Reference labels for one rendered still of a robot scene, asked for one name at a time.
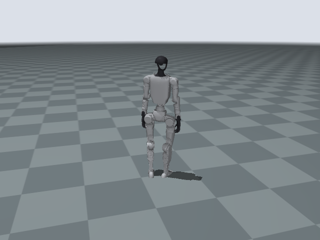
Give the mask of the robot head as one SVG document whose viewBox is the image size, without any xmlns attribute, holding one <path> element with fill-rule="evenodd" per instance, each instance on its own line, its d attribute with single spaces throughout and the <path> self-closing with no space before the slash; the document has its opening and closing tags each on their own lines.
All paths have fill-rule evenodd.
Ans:
<svg viewBox="0 0 320 240">
<path fill-rule="evenodd" d="M 158 67 L 158 72 L 157 74 L 155 74 L 155 77 L 165 77 L 166 75 L 164 74 L 164 70 L 167 68 L 168 59 L 164 56 L 158 56 L 155 59 L 155 63 L 157 64 L 157 67 Z M 163 64 L 165 64 L 165 68 L 161 69 L 160 66 L 162 66 Z"/>
</svg>

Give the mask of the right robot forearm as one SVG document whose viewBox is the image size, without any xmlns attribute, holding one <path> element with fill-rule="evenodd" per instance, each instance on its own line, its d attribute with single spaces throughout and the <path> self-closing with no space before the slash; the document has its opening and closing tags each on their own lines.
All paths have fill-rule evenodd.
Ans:
<svg viewBox="0 0 320 240">
<path fill-rule="evenodd" d="M 175 118 L 177 119 L 177 116 L 180 116 L 181 118 L 181 115 L 180 115 L 180 97 L 178 96 L 177 97 L 177 102 L 173 104 L 174 106 L 174 113 L 175 113 Z"/>
</svg>

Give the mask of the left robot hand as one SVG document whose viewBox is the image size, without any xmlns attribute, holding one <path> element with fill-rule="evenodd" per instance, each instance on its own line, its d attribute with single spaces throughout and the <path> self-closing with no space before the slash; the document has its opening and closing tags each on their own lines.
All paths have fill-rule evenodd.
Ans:
<svg viewBox="0 0 320 240">
<path fill-rule="evenodd" d="M 146 127 L 145 127 L 146 122 L 144 121 L 144 118 L 145 118 L 145 112 L 144 112 L 144 111 L 141 112 L 141 116 L 142 116 L 142 119 L 141 119 L 142 126 L 143 126 L 144 128 L 146 128 Z"/>
</svg>

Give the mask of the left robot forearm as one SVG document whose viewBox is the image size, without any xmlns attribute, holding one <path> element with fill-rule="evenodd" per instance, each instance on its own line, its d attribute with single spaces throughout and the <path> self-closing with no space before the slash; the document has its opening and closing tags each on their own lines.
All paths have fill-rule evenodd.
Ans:
<svg viewBox="0 0 320 240">
<path fill-rule="evenodd" d="M 147 114 L 148 102 L 149 102 L 149 100 L 144 98 L 144 95 L 143 95 L 143 97 L 142 97 L 142 111 L 145 112 L 145 115 Z M 141 111 L 141 113 L 142 113 L 142 111 Z"/>
</svg>

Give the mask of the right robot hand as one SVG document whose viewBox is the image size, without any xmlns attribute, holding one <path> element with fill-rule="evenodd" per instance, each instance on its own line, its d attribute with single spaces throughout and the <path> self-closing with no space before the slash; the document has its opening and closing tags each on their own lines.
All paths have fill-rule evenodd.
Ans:
<svg viewBox="0 0 320 240">
<path fill-rule="evenodd" d="M 175 133 L 178 133 L 178 132 L 180 131 L 180 126 L 181 126 L 181 122 L 180 122 L 181 118 L 180 118 L 180 116 L 178 115 L 178 116 L 177 116 L 177 119 L 175 119 L 175 120 L 176 120 L 176 125 L 175 125 L 175 127 L 177 126 L 177 128 L 176 128 L 176 130 L 174 130 L 174 132 L 175 132 Z"/>
</svg>

